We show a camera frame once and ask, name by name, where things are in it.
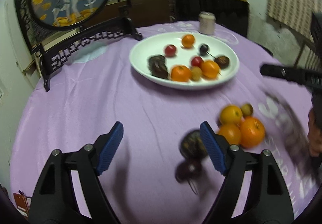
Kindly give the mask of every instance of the blue gripper pad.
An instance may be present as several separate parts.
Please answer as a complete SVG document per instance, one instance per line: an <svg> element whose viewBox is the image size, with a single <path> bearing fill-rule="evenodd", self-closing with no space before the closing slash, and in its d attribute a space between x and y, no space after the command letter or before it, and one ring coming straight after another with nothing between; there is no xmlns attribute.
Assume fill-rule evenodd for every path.
<svg viewBox="0 0 322 224"><path fill-rule="evenodd" d="M213 130L207 122L200 124L201 140L209 154L209 157L215 169L224 175L227 172L227 167L225 165L225 153L221 150L214 135L215 134Z"/></svg>
<svg viewBox="0 0 322 224"><path fill-rule="evenodd" d="M102 151L99 154L99 162L96 167L98 176L106 171L111 164L111 161L119 147L119 144L123 138L123 124L121 122L116 122L112 130L109 133L109 139Z"/></svg>

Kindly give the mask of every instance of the purple tablecloth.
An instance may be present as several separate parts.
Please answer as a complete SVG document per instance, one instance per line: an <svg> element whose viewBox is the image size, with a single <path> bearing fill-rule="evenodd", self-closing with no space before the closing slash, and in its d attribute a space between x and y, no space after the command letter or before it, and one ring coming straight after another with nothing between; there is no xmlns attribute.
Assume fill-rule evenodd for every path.
<svg viewBox="0 0 322 224"><path fill-rule="evenodd" d="M138 29L144 37L172 31L196 32L198 22L178 22ZM317 190L308 164L306 142L310 94L285 81L262 78L263 62L277 63L258 45L219 25L215 36L240 60L237 76L225 85L200 92L165 88L136 73L128 55L138 43L127 37L101 41L64 65L45 92L42 80L22 115L11 158L11 190L31 196L53 149L79 150L107 133L115 121L124 137L101 184L124 224L202 223L223 182L209 158L196 181L199 195L174 178L183 161L178 145L184 134L208 121L214 131L220 109L229 103L252 103L267 137L257 148L270 149L280 166L297 216ZM88 215L77 174L73 173L82 213ZM242 212L250 174L247 172L235 215Z"/></svg>

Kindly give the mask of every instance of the red fruit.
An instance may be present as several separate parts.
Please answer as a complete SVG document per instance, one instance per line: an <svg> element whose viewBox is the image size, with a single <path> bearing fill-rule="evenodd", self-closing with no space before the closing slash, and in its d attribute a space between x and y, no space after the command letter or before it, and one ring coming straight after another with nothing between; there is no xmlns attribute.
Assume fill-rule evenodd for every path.
<svg viewBox="0 0 322 224"><path fill-rule="evenodd" d="M166 57L173 57L176 52L177 52L177 48L174 45L168 45L164 49L164 54Z"/></svg>
<svg viewBox="0 0 322 224"><path fill-rule="evenodd" d="M200 56L196 56L191 60L192 67L194 66L200 67L202 63L203 63L203 59Z"/></svg>

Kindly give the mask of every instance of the white wall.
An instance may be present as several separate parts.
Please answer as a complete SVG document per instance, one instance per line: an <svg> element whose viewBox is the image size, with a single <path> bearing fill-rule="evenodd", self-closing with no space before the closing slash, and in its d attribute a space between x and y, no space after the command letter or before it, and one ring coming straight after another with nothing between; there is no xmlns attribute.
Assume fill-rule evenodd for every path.
<svg viewBox="0 0 322 224"><path fill-rule="evenodd" d="M303 37L266 16L267 0L248 0L248 2L250 4L248 39L268 48L284 65L293 65ZM303 54L301 64L304 64L307 53Z"/></svg>
<svg viewBox="0 0 322 224"><path fill-rule="evenodd" d="M11 148L22 111L39 75L35 72L26 77L19 68L17 52L24 52L26 45L21 40L16 15L6 11L5 3L8 1L12 0L0 0L0 88L5 88L5 95L0 100L0 183L10 192ZM13 34L9 32L8 21L14 30Z"/></svg>

